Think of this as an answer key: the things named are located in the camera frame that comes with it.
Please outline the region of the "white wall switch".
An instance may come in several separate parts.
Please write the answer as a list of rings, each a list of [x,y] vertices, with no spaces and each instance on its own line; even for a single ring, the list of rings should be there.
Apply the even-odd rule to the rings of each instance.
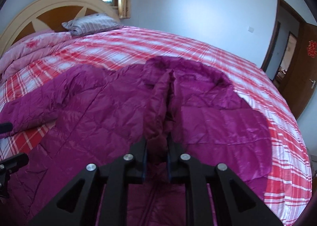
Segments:
[[[251,32],[251,33],[253,33],[253,32],[254,32],[254,28],[253,28],[253,27],[249,27],[249,28],[248,28],[248,31]]]

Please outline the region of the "brown door frame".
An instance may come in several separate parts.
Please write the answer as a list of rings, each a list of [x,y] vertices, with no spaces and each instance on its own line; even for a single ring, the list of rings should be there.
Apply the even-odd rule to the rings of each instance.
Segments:
[[[294,51],[299,43],[300,27],[306,20],[285,0],[277,0],[275,25],[261,69],[274,81],[288,48]]]

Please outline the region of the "red double happiness sticker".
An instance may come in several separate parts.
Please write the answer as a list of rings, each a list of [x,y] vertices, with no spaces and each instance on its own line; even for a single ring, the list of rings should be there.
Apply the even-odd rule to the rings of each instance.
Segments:
[[[317,42],[310,40],[307,45],[307,55],[311,58],[315,58],[317,55]]]

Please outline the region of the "magenta quilted down jacket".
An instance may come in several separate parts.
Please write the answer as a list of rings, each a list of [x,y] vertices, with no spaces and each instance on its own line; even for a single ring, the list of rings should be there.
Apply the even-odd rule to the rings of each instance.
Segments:
[[[26,225],[87,164],[125,155],[141,138],[149,151],[146,181],[129,189],[128,225],[184,225],[185,189],[170,184],[166,137],[204,164],[225,163],[264,197],[272,144],[264,115],[234,90],[225,73],[191,60],[154,57],[110,71],[72,67],[5,104],[1,122],[20,133],[55,125],[9,181],[4,207]]]

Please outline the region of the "pink floral folded quilt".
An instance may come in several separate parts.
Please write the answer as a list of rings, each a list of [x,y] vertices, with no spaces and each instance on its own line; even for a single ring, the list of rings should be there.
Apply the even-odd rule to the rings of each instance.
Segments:
[[[1,84],[30,63],[65,47],[71,40],[70,32],[46,32],[14,44],[1,57]]]

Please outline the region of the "cream wooden headboard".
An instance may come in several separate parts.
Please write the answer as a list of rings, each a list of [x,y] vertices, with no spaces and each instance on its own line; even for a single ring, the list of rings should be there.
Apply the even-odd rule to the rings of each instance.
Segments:
[[[22,9],[1,34],[1,54],[32,33],[64,31],[61,23],[94,13],[106,13],[120,21],[117,12],[102,0],[36,0]]]

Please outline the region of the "grey striped pillow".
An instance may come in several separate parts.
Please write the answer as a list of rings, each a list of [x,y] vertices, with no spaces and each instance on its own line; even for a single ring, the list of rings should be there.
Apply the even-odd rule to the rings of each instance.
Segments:
[[[122,28],[118,21],[105,13],[96,13],[61,23],[72,36],[85,36]]]

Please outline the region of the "brown wooden door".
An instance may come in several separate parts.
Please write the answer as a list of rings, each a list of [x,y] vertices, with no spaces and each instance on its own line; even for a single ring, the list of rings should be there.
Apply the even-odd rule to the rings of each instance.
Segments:
[[[299,43],[281,88],[282,96],[296,119],[300,117],[316,89],[316,86],[311,89],[309,81],[316,80],[316,57],[309,57],[306,49],[310,40],[316,41],[316,26],[305,23],[300,28]]]

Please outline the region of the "red white plaid bedsheet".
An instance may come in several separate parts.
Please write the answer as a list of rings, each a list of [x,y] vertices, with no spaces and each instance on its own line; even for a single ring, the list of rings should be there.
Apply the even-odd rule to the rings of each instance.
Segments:
[[[92,64],[119,69],[153,56],[191,59],[223,71],[235,91],[269,121],[273,167],[265,203],[292,225],[312,195],[312,173],[296,119],[284,98],[255,64],[217,47],[174,34],[137,27],[74,38],[61,50],[20,69],[1,86],[1,104],[40,87],[69,67]]]

